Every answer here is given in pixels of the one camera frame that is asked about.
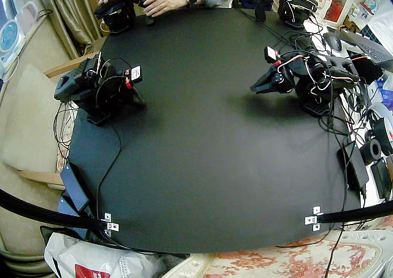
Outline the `person's left hand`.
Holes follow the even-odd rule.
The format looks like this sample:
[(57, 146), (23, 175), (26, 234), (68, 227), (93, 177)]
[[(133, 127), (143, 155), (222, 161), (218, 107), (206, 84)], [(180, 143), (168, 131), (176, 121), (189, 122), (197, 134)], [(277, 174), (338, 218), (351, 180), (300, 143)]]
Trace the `person's left hand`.
[(144, 5), (143, 11), (147, 16), (157, 17), (186, 6), (187, 0), (146, 0)]

